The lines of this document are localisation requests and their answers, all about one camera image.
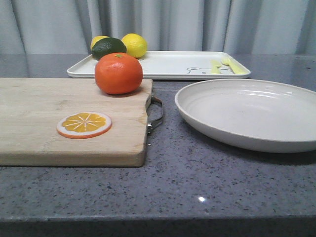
orange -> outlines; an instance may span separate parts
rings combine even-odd
[[[57,124],[57,132],[67,138],[90,138],[101,135],[112,126],[109,116],[96,112],[83,112],[67,116]]]
[[[125,94],[136,90],[143,79],[143,69],[138,60],[126,53],[103,56],[95,66],[97,86],[108,94]]]

fake orange slice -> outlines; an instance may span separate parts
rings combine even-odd
[[[63,118],[57,132],[67,138],[83,139],[99,136],[112,126],[109,116],[96,112],[82,112]]]

granite countertop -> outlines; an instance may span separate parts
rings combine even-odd
[[[233,55],[250,78],[316,91],[316,56]],[[0,77],[66,78],[85,55],[0,55]],[[164,121],[144,166],[0,167],[0,236],[315,236],[316,151],[269,154],[192,129],[154,81]]]

white plate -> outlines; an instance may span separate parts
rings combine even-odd
[[[253,79],[217,79],[179,90],[176,105],[199,132],[254,151],[316,149],[316,92]]]
[[[229,57],[244,74],[234,74],[229,66],[222,65],[220,74],[211,74],[210,60],[221,60]],[[223,52],[179,52],[179,51],[148,51],[139,59],[147,79],[220,79],[247,78],[250,71],[236,59]],[[97,63],[92,55],[87,56],[67,70],[73,78],[93,78]]]

metal handle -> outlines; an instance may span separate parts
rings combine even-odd
[[[162,101],[159,100],[157,97],[152,95],[151,98],[151,104],[159,105],[161,107],[161,115],[159,118],[151,120],[147,124],[147,133],[150,134],[156,127],[158,127],[160,124],[162,124],[162,118],[163,118],[163,106]]]

